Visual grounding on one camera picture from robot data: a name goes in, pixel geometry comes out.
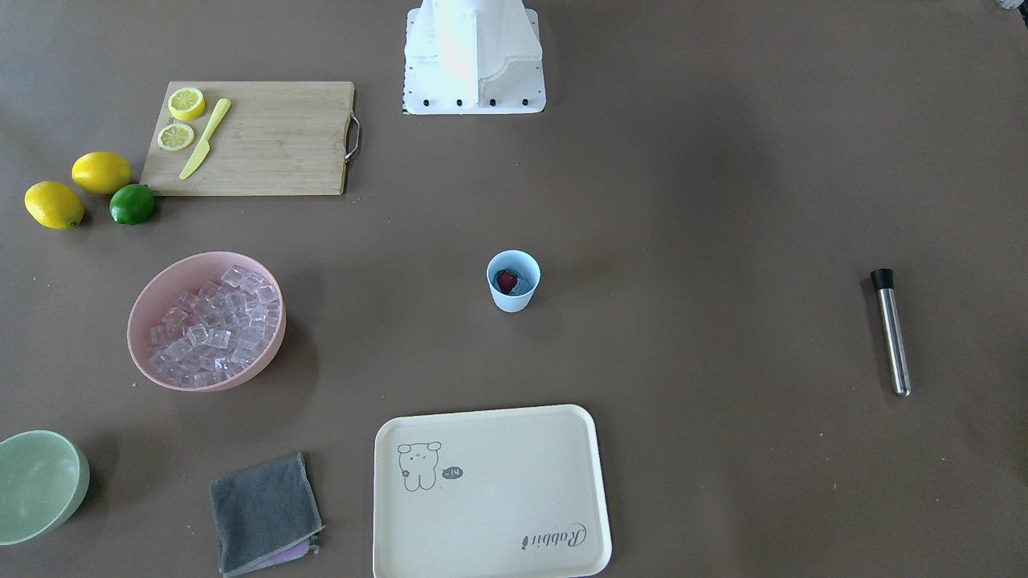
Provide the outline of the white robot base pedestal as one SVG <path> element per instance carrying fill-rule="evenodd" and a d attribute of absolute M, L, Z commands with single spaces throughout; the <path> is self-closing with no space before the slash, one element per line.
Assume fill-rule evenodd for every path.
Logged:
<path fill-rule="evenodd" d="M 521 1 L 423 1 L 406 15 L 404 58 L 408 115 L 546 108 L 539 15 Z"/>

